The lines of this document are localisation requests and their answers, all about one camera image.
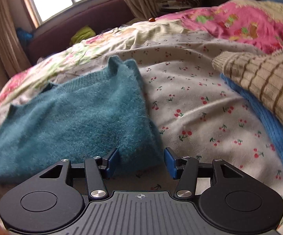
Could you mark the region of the blue knit garment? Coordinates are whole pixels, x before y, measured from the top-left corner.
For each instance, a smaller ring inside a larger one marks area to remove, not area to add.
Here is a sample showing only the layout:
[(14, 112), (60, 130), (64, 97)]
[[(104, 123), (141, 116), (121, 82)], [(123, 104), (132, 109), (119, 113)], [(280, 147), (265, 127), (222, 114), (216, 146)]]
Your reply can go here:
[(224, 74), (221, 74), (220, 77), (233, 91), (240, 94), (249, 102), (255, 115), (262, 122), (273, 145), (276, 147), (277, 154), (283, 164), (283, 125), (252, 93), (238, 86), (231, 79), (224, 76)]

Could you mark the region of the beige left curtain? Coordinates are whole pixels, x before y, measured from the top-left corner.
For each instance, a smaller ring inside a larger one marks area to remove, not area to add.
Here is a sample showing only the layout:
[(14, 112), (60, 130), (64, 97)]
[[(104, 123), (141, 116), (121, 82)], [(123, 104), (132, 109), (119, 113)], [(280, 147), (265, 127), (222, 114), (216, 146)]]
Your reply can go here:
[(10, 78), (31, 66), (17, 37), (7, 0), (0, 0), (0, 59)]

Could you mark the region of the cherry print bed sheet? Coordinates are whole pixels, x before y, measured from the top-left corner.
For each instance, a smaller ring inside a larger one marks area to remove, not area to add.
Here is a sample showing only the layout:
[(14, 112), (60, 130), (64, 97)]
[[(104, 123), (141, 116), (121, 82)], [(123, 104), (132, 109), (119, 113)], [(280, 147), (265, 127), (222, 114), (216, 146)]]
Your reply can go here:
[[(204, 31), (104, 34), (13, 77), (0, 93), (0, 124), (10, 104), (29, 101), (49, 81), (63, 83), (102, 69), (111, 55), (133, 58), (165, 146), (202, 162), (223, 158), (283, 198), (283, 165), (277, 148), (248, 102), (212, 67), (212, 59), (224, 50), (260, 53), (254, 46), (216, 39)], [(279, 232), (283, 234), (283, 219)]]

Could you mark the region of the blue plastic bag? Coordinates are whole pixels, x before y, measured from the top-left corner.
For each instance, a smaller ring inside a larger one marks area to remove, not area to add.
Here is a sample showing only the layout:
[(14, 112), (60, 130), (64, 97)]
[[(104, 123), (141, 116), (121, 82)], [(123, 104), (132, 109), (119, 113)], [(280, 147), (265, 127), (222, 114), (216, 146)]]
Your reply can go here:
[(16, 28), (16, 35), (22, 47), (26, 47), (33, 39), (33, 34), (23, 30), (22, 28)]

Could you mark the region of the lime green cloth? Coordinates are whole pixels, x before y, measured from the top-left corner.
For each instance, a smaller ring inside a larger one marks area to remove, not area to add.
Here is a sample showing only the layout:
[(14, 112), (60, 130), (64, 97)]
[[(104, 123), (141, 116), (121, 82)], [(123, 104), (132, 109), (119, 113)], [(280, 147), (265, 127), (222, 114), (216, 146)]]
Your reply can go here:
[(70, 39), (70, 46), (80, 43), (83, 40), (96, 36), (96, 32), (88, 25), (78, 30)]

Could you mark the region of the pink floral quilt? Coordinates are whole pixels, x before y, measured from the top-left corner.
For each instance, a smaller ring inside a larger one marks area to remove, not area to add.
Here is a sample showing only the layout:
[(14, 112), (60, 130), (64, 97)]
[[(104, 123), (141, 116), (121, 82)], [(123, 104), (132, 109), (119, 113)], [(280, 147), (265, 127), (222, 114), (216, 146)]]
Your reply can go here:
[(19, 96), (32, 97), (48, 81), (66, 82), (101, 68), (109, 56), (133, 59), (152, 83), (164, 73), (194, 71), (224, 50), (258, 54), (283, 51), (283, 4), (231, 0), (114, 28), (54, 54), (13, 76), (0, 92), (0, 108)]

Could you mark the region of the beige brown striped sweater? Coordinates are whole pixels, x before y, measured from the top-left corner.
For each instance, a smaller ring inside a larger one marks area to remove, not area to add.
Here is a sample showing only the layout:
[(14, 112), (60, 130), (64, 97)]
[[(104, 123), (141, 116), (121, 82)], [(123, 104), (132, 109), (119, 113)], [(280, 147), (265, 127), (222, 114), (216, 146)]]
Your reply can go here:
[(283, 52), (255, 55), (222, 52), (213, 67), (244, 90), (251, 92), (283, 125)]

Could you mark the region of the maroon headboard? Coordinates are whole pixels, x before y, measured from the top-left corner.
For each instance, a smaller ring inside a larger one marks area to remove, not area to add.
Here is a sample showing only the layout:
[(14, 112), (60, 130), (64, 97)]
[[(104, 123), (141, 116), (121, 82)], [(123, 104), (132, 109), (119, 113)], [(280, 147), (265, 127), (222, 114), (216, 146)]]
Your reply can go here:
[(132, 14), (124, 0), (109, 0), (91, 6), (64, 20), (52, 20), (34, 32), (34, 37), (26, 47), (26, 55), (32, 65), (41, 57), (61, 52), (70, 47), (70, 40), (77, 31), (89, 26), (96, 34), (119, 27), (132, 19)]

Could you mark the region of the teal fuzzy sweater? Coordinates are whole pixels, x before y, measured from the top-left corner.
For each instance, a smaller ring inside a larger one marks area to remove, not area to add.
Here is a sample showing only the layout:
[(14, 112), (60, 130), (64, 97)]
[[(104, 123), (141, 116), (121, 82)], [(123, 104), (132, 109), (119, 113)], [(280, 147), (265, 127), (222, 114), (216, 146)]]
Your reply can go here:
[(136, 62), (111, 56), (104, 69), (48, 83), (27, 103), (9, 107), (0, 126), (0, 183), (21, 183), (61, 159), (82, 163), (115, 149), (119, 174), (163, 160)]

